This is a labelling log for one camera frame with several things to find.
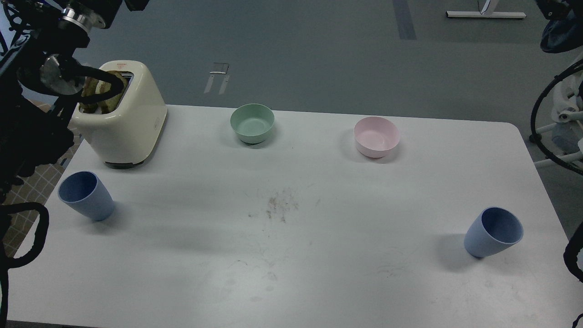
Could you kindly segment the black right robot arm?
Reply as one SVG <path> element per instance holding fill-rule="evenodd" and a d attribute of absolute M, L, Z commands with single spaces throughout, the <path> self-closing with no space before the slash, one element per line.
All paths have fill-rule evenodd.
<path fill-rule="evenodd" d="M 578 255 L 583 248 L 583 223 L 579 224 L 573 236 L 568 241 L 565 251 L 563 253 L 563 261 L 567 270 L 579 282 L 583 282 L 583 271 L 578 265 Z"/>

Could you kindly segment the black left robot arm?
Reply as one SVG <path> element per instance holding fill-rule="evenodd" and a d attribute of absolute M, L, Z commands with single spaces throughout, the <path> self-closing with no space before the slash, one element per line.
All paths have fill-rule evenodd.
<path fill-rule="evenodd" d="M 147 0 L 3 0 L 1 19 L 1 197 L 54 164 L 73 145 L 68 129 L 79 104 L 121 95 L 119 77 L 75 60 L 94 29 L 108 29 L 119 9 L 143 11 Z"/>

